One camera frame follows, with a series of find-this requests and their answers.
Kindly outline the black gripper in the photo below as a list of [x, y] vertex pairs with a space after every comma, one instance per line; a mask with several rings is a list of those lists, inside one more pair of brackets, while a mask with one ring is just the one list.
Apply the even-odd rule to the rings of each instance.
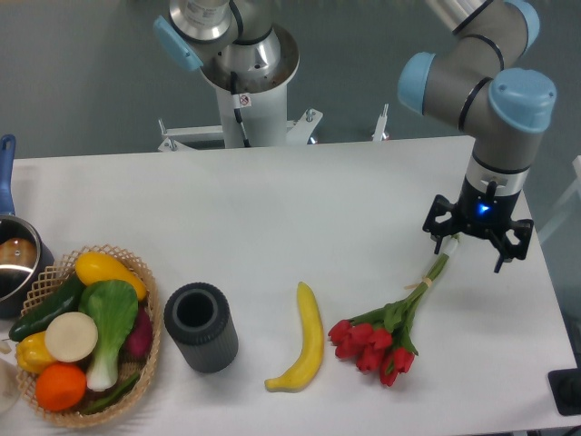
[[502, 170], [472, 156], [456, 203], [437, 194], [422, 230], [435, 243], [439, 254], [443, 239], [465, 233], [480, 239], [493, 238], [498, 251], [494, 273], [514, 259], [524, 261], [534, 230], [532, 219], [512, 218], [529, 169]]

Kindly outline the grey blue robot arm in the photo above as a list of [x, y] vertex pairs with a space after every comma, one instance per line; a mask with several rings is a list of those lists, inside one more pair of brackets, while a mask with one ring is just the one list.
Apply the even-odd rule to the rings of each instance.
[[[539, 18], [524, 1], [433, 1], [457, 38], [444, 56], [413, 55], [398, 81], [408, 109], [474, 139], [459, 198], [437, 196], [423, 229], [436, 243], [464, 233], [487, 240], [500, 263], [527, 256], [534, 224], [514, 220], [517, 199], [551, 122], [556, 87], [516, 67], [535, 42]], [[182, 69], [214, 88], [229, 148], [304, 143], [305, 122], [287, 119], [287, 84], [299, 65], [293, 37], [268, 1], [173, 1], [153, 31]]]

